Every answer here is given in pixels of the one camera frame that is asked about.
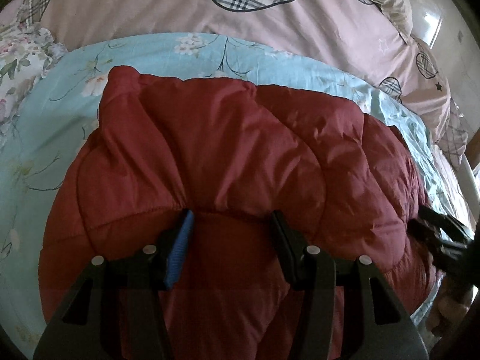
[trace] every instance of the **human hand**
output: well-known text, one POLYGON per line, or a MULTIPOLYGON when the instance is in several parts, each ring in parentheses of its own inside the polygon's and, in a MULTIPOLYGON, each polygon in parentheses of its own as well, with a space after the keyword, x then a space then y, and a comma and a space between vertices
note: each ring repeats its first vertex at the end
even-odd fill
POLYGON ((438 337, 454 330, 467 315, 472 304, 472 298, 473 288, 465 293, 465 290, 462 290, 455 280, 447 276, 443 279, 438 294, 433 301, 430 315, 425 324, 426 328, 438 337))

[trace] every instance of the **red quilted fabric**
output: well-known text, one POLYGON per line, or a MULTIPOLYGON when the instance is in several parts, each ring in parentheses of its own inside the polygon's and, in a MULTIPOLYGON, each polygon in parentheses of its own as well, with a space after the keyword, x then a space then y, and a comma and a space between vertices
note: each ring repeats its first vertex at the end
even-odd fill
MULTIPOLYGON (((302 301, 268 232, 274 209, 334 257, 368 254, 408 312, 435 269, 406 236, 427 197, 395 128, 324 93, 235 79, 109 75, 94 131, 47 221, 39 281, 48 321, 95 255, 196 221, 181 280, 161 295, 177 360, 286 359, 302 301)), ((339 356, 338 294, 331 357, 339 356)))

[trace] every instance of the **silver screw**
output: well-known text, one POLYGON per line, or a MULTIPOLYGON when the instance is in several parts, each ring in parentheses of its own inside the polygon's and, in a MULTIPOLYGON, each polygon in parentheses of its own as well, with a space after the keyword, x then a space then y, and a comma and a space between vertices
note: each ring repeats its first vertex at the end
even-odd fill
POLYGON ((371 264, 371 258, 370 258, 370 256, 367 256, 366 254, 363 254, 362 256, 360 256, 359 261, 364 266, 369 266, 371 264))
POLYGON ((154 254, 157 251, 157 247, 155 245, 147 245, 142 250, 145 254, 154 254))
POLYGON ((320 253, 320 248, 315 245, 309 245, 307 246, 307 253, 315 256, 315 254, 320 253))
POLYGON ((92 264, 95 266, 100 266, 103 264, 104 261, 105 259, 102 256, 95 256, 92 259, 92 264))

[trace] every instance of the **tiled floor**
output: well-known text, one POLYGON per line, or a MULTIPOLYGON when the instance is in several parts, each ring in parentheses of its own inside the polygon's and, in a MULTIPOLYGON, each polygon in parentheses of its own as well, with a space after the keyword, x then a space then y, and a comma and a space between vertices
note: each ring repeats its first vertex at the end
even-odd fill
POLYGON ((471 138, 480 128, 480 48, 452 0, 410 0, 413 35, 433 50, 465 116, 471 138))

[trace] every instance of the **blue gripper pad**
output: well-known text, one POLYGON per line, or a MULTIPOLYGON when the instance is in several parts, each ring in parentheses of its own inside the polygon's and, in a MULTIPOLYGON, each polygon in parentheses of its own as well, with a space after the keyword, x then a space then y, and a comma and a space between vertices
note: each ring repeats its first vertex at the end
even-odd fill
POLYGON ((180 274, 182 273, 183 262, 187 256, 188 250, 188 240, 190 238, 190 233, 194 227, 194 213, 191 210, 188 210, 183 223, 178 232, 177 239, 175 240, 172 250, 168 256, 166 262, 166 273, 163 280, 167 291, 170 290, 173 285, 180 279, 180 274))

